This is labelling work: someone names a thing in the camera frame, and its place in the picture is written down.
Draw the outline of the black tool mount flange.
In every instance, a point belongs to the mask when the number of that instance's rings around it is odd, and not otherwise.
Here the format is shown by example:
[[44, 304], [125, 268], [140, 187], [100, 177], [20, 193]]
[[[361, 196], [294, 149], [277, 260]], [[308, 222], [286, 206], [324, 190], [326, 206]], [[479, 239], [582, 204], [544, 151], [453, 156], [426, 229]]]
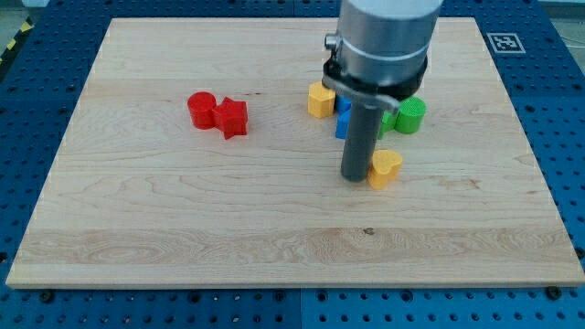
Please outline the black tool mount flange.
[[420, 88], [427, 67], [428, 58], [425, 57], [415, 74], [402, 82], [376, 84], [343, 75], [340, 65], [330, 58], [323, 65], [322, 83], [353, 104], [397, 112], [399, 103], [413, 96]]

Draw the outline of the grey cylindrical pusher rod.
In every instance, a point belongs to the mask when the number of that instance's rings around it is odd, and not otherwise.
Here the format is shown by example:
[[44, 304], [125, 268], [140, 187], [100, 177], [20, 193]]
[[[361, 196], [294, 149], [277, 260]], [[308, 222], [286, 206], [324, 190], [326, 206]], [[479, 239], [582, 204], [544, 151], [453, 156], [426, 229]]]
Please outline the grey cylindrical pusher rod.
[[340, 173], [350, 182], [362, 182], [375, 150], [384, 110], [353, 103], [349, 114]]

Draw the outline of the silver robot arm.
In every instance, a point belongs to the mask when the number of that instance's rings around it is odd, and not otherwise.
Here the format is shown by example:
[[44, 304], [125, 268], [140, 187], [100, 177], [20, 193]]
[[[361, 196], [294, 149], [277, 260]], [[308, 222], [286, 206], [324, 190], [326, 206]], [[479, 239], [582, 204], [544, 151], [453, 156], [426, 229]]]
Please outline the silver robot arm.
[[343, 0], [334, 33], [324, 37], [330, 58], [323, 85], [351, 101], [341, 176], [362, 182], [384, 113], [420, 88], [442, 0]]

